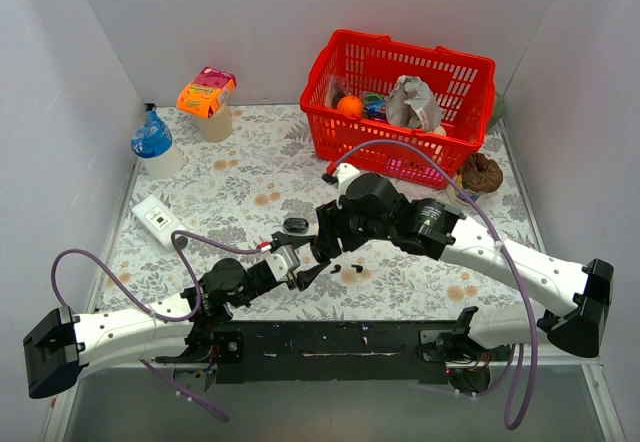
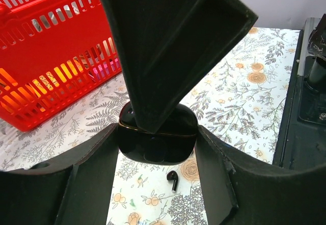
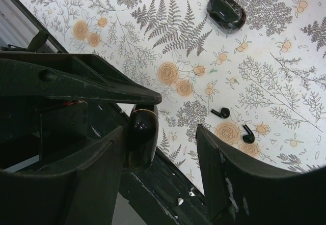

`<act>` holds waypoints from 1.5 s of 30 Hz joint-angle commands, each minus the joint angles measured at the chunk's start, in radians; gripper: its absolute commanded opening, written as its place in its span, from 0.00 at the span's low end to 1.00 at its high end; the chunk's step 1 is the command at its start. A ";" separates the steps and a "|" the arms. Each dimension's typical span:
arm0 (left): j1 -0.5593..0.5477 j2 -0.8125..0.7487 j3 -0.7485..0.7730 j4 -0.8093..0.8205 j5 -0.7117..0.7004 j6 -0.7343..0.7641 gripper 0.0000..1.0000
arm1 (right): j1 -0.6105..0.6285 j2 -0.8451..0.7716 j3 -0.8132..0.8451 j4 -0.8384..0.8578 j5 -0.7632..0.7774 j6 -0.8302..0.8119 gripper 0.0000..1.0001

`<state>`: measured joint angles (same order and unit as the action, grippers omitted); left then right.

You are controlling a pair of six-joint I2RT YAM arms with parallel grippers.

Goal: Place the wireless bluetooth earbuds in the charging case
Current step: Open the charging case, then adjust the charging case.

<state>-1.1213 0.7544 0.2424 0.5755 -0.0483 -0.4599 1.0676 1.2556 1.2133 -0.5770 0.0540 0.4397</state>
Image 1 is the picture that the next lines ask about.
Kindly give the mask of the long black earbud charging case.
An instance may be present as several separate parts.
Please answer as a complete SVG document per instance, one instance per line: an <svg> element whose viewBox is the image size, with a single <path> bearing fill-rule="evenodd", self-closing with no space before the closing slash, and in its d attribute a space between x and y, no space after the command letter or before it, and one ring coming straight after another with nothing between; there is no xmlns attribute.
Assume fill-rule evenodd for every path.
<svg viewBox="0 0 640 442"><path fill-rule="evenodd" d="M283 221L283 228L287 233L306 234L309 230L309 222L301 217L289 217Z"/></svg>

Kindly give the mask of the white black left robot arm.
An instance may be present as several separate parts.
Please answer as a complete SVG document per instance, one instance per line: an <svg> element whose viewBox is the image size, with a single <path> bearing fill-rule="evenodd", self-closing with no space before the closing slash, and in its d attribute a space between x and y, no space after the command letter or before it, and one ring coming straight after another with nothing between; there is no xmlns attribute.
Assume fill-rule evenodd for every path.
<svg viewBox="0 0 640 442"><path fill-rule="evenodd" d="M29 397L60 394L84 376L139 359L205 360L222 349L213 332L231 320L232 309L281 284L303 291L329 266L300 268L297 250L312 240L276 233L259 263L246 268L223 258L196 285L155 303L93 314L51 310L22 342Z"/></svg>

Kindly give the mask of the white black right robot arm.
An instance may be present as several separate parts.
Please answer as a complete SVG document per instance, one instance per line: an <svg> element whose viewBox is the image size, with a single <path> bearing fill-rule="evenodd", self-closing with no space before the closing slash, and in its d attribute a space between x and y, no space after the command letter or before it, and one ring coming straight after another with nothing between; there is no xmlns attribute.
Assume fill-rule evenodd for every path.
<svg viewBox="0 0 640 442"><path fill-rule="evenodd" d="M323 179L336 186L337 197L316 210L317 261L386 241L407 254L525 289L526 300L514 306L464 309L451 332L429 343L432 353L471 360L496 347L546 339L573 356L598 356L612 299L611 264L567 262L512 240L495 240L459 209L433 198L410 201L388 179L349 164Z"/></svg>

